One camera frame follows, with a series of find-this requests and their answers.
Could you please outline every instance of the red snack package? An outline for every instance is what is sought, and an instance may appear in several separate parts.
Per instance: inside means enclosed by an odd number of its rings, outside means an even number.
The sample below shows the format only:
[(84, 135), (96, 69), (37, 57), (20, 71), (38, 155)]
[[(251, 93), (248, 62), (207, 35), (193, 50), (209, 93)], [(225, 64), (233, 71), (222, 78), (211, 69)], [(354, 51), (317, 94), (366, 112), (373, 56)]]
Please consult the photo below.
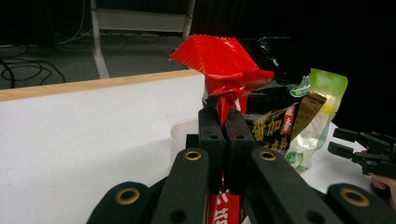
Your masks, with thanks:
[(205, 93), (217, 99), (219, 125), (223, 126), (235, 101), (241, 103), (257, 88), (271, 82), (275, 74), (260, 69), (236, 38), (192, 35), (170, 59), (205, 75)]

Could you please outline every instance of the white table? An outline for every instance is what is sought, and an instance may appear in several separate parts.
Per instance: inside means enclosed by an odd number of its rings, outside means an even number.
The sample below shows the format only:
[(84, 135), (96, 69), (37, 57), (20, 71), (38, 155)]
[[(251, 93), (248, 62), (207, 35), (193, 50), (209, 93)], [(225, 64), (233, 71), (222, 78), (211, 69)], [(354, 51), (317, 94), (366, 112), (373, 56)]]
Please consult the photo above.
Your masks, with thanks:
[[(0, 91), (0, 223), (85, 223), (115, 185), (167, 176), (170, 129), (197, 116), (204, 76), (148, 76)], [(358, 164), (326, 148), (303, 178), (323, 192), (370, 184)]]

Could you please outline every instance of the dark background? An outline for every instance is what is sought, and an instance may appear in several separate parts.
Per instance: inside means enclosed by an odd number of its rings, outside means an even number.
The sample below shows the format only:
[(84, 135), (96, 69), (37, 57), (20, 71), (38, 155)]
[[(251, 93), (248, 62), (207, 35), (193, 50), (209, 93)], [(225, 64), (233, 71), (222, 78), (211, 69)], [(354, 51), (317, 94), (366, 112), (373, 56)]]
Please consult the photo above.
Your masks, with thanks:
[[(59, 36), (91, 29), (90, 1), (15, 0), (0, 3), (2, 41), (56, 49)], [(185, 13), (186, 0), (98, 0), (99, 7)], [(191, 34), (287, 36), (311, 67), (348, 78), (333, 122), (343, 128), (396, 136), (395, 6), (391, 1), (196, 0)]]

